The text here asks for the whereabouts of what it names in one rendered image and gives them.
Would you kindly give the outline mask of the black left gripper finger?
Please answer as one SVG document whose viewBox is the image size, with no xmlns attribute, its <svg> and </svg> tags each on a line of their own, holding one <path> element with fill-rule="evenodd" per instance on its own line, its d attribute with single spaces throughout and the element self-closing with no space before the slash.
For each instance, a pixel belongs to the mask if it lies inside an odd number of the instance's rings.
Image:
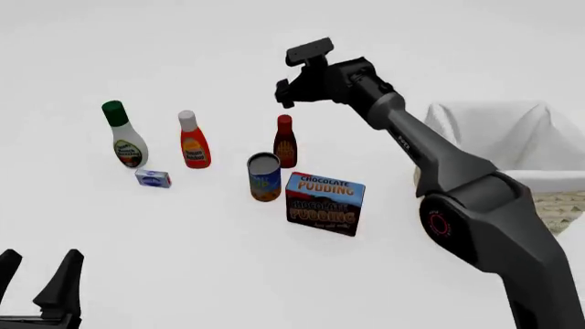
<svg viewBox="0 0 585 329">
<path fill-rule="evenodd" d="M 23 257 L 13 249 L 0 254 L 0 299 L 4 298 L 10 281 L 15 276 Z"/>
<path fill-rule="evenodd" d="M 58 320 L 70 314 L 80 317 L 80 276 L 84 261 L 77 249 L 68 251 L 46 287 L 33 299 L 44 320 Z"/>
</svg>

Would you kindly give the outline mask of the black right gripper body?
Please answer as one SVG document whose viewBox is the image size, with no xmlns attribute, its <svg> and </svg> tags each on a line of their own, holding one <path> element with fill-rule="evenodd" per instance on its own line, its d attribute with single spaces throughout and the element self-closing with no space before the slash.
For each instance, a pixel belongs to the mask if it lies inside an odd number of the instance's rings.
<svg viewBox="0 0 585 329">
<path fill-rule="evenodd" d="M 277 82 L 275 100 L 283 108 L 292 108 L 296 102 L 333 101 L 339 103 L 335 88 L 342 79 L 336 78 L 337 66 L 305 66 L 293 81 L 283 79 Z"/>
</svg>

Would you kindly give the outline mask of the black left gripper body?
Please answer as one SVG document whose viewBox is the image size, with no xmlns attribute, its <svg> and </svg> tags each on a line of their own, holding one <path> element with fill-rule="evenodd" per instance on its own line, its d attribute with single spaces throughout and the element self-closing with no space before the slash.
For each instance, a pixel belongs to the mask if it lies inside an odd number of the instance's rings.
<svg viewBox="0 0 585 329">
<path fill-rule="evenodd" d="M 39 316 L 0 315 L 0 329 L 79 329 L 81 318 L 75 314 Z"/>
</svg>

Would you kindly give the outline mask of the brown bbq sauce bottle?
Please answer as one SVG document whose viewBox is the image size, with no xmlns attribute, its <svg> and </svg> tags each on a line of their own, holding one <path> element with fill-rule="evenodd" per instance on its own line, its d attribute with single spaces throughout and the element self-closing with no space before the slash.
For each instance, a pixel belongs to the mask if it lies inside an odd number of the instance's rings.
<svg viewBox="0 0 585 329">
<path fill-rule="evenodd" d="M 273 143 L 273 153 L 278 156 L 281 167 L 293 168 L 297 164 L 297 142 L 293 133 L 293 120 L 288 114 L 277 119 L 277 133 Z"/>
</svg>

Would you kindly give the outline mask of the white cloth basket liner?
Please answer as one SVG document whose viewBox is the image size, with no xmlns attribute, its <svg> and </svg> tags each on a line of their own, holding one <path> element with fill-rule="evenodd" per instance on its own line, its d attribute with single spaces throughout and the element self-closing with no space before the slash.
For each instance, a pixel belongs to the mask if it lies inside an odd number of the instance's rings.
<svg viewBox="0 0 585 329">
<path fill-rule="evenodd" d="M 535 194 L 585 192 L 585 132 L 543 101 L 432 103 L 424 122 Z"/>
</svg>

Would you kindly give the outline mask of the blue and orange soup tin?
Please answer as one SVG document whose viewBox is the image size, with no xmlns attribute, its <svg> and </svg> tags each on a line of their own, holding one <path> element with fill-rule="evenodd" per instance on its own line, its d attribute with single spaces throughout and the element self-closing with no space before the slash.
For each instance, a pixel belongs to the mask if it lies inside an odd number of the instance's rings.
<svg viewBox="0 0 585 329">
<path fill-rule="evenodd" d="M 260 202 L 277 199 L 282 191 L 281 161 L 273 153 L 256 153 L 247 162 L 250 193 Z"/>
</svg>

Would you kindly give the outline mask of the chocolate pudding box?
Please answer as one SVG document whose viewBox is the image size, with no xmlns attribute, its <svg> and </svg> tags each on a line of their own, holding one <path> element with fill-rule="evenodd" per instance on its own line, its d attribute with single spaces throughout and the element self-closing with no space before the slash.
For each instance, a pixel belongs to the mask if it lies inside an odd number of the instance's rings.
<svg viewBox="0 0 585 329">
<path fill-rule="evenodd" d="M 293 172 L 285 187 L 287 221 L 354 237 L 365 191 L 360 183 Z"/>
</svg>

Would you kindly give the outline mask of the red ketchup bottle white cap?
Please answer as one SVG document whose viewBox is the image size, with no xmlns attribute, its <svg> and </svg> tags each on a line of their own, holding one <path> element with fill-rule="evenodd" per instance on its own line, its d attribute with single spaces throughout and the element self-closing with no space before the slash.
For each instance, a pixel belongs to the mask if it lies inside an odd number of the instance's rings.
<svg viewBox="0 0 585 329">
<path fill-rule="evenodd" d="M 181 133 L 180 146 L 186 166 L 191 169 L 205 169 L 211 165 L 211 153 L 207 139 L 197 124 L 192 111 L 177 114 Z"/>
</svg>

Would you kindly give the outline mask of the small blue and white box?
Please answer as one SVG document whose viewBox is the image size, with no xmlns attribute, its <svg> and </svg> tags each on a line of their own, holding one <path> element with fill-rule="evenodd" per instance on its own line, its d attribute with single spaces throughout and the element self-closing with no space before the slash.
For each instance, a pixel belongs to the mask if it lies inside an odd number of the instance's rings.
<svg viewBox="0 0 585 329">
<path fill-rule="evenodd" d="M 172 185 L 170 175 L 167 172 L 137 169 L 134 175 L 140 186 L 170 188 Z"/>
</svg>

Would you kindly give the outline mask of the white dressing bottle green cap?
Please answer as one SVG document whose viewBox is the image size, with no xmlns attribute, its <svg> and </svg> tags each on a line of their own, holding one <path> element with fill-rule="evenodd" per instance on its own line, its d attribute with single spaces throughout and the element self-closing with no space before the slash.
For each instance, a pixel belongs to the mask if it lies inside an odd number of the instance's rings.
<svg viewBox="0 0 585 329">
<path fill-rule="evenodd" d="M 133 128 L 120 101 L 107 101 L 102 112 L 112 130 L 112 148 L 118 160 L 127 168 L 138 169 L 148 161 L 148 147 Z"/>
</svg>

